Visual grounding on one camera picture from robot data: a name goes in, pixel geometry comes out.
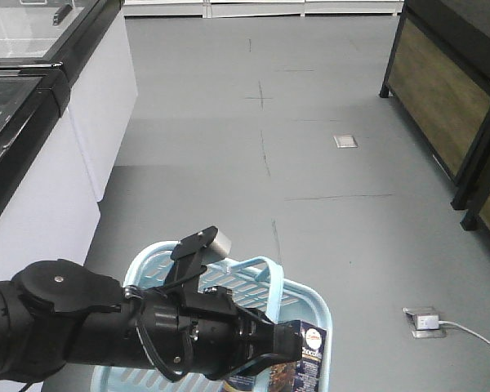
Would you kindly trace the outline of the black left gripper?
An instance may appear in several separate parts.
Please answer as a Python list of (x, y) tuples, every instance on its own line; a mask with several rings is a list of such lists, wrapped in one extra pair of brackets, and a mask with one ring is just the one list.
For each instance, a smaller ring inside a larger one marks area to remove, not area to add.
[(257, 376), (301, 359), (300, 321), (275, 324), (259, 310), (236, 305), (225, 287), (204, 293), (153, 287), (141, 294), (140, 342), (169, 381), (190, 373), (211, 381)]

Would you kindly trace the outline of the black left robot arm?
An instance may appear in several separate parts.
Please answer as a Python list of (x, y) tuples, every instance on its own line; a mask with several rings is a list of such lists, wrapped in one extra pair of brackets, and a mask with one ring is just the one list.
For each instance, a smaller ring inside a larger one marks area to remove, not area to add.
[(162, 286), (122, 286), (70, 261), (40, 261), (0, 282), (0, 381), (46, 380), (69, 363), (156, 369), (177, 382), (255, 376), (302, 356), (290, 324), (198, 289), (205, 266)]

